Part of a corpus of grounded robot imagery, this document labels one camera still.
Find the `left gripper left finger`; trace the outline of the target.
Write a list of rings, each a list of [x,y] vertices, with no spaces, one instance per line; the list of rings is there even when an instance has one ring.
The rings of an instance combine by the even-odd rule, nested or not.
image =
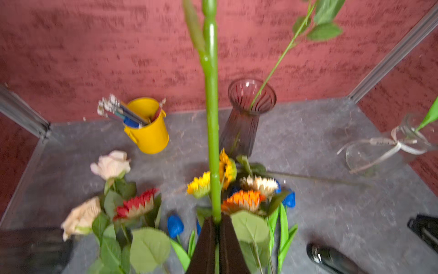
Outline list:
[[[216,266],[217,230],[212,217],[204,220],[195,252],[186,274],[214,274]]]

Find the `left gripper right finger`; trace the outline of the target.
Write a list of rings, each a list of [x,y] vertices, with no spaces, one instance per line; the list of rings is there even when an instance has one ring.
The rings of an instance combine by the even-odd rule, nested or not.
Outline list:
[[[219,225],[220,274],[250,274],[231,217],[222,213]]]

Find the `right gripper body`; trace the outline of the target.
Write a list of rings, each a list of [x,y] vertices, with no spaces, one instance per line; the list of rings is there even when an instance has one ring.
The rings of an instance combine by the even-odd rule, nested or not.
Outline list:
[[[438,218],[417,214],[410,218],[407,227],[433,251],[438,253]]]

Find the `large yellow sunflower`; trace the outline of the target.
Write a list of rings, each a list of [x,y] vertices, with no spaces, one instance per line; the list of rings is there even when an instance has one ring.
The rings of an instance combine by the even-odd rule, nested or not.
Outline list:
[[[220,153],[220,180],[222,185],[222,190],[228,189],[229,185],[235,182],[237,178],[237,167],[236,162],[231,159],[225,149],[223,148]]]

